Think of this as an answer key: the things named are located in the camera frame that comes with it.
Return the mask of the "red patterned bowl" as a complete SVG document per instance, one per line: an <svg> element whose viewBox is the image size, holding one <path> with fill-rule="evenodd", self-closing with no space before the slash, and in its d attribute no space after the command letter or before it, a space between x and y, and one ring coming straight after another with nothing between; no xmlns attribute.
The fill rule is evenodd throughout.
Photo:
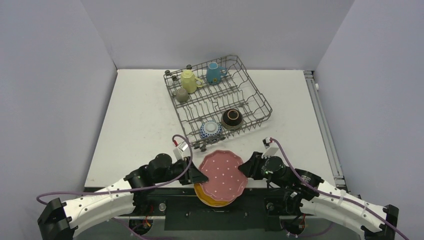
<svg viewBox="0 0 424 240"><path fill-rule="evenodd" d="M222 125L214 120L204 122L199 128L199 136L208 143L216 143L220 140L223 131Z"/></svg>

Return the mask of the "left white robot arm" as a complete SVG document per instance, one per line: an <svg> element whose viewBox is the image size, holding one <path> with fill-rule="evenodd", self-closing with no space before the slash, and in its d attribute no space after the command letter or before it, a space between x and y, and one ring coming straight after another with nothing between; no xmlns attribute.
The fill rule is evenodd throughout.
<svg viewBox="0 0 424 240"><path fill-rule="evenodd" d="M77 198L49 201L37 224L44 240L72 240L83 231L114 217L149 209L145 197L160 186L179 181L181 185L205 183L209 179L191 163L191 157L176 162L165 153L131 171L114 184L96 192L80 193Z"/></svg>

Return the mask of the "grey wire dish rack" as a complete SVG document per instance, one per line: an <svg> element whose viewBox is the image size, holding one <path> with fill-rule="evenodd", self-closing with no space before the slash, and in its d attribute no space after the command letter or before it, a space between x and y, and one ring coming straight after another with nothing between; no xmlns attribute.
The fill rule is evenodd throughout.
<svg viewBox="0 0 424 240"><path fill-rule="evenodd" d="M225 139L251 132L267 121L273 109L237 55L215 58L219 67L227 69L227 75L218 84L204 86L189 95L186 102L178 102L176 93L182 87L182 69L166 70L163 78L171 98L184 136L194 149L206 151L207 147ZM207 121L221 122L223 113L235 109L240 111L242 125L238 129L223 128L218 135L202 137L200 129Z"/></svg>

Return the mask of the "pale yellow mug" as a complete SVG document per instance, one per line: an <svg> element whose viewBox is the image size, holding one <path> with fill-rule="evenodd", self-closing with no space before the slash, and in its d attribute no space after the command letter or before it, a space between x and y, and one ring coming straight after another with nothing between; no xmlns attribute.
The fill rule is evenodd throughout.
<svg viewBox="0 0 424 240"><path fill-rule="evenodd" d="M194 72L186 69L180 74L181 87L185 89L189 94L194 93L198 88L204 86L202 79L195 76Z"/></svg>

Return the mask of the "black patterned bowl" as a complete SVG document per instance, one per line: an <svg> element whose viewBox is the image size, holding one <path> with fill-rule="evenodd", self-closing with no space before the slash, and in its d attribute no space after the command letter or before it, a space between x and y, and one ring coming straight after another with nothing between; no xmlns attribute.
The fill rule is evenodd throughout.
<svg viewBox="0 0 424 240"><path fill-rule="evenodd" d="M243 125L244 117L238 109L230 108L221 115L220 123L226 130L233 131Z"/></svg>

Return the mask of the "blue floral mug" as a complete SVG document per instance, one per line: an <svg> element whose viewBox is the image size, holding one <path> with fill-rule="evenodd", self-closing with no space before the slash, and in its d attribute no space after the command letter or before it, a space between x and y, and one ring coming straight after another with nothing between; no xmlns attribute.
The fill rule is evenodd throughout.
<svg viewBox="0 0 424 240"><path fill-rule="evenodd" d="M209 85L217 85L227 74L228 70L225 67L218 65L217 62L211 62L207 65L206 81Z"/></svg>

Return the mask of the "pink dotted plate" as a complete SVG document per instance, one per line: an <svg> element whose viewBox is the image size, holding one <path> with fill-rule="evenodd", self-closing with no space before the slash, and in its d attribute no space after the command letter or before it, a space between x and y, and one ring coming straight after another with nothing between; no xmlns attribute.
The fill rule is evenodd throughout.
<svg viewBox="0 0 424 240"><path fill-rule="evenodd" d="M242 164L242 158L229 150L207 154L198 167L208 178L199 184L202 192L217 202L233 202L242 195L248 183L248 178L238 169Z"/></svg>

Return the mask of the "small grey cup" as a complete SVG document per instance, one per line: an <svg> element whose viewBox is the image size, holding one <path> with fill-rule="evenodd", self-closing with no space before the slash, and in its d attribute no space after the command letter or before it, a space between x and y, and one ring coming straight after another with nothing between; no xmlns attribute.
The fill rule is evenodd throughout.
<svg viewBox="0 0 424 240"><path fill-rule="evenodd" d="M180 87L175 92L175 99L179 103L185 103L190 99L190 96L186 89Z"/></svg>

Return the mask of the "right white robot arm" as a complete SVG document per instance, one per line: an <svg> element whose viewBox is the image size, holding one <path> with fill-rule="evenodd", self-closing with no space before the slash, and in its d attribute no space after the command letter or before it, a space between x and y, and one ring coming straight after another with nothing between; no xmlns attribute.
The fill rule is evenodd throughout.
<svg viewBox="0 0 424 240"><path fill-rule="evenodd" d="M253 180L267 180L282 192L282 211L292 216L314 215L342 225L365 240L393 240L399 209L376 205L328 183L309 171L294 168L287 157L254 152L238 169Z"/></svg>

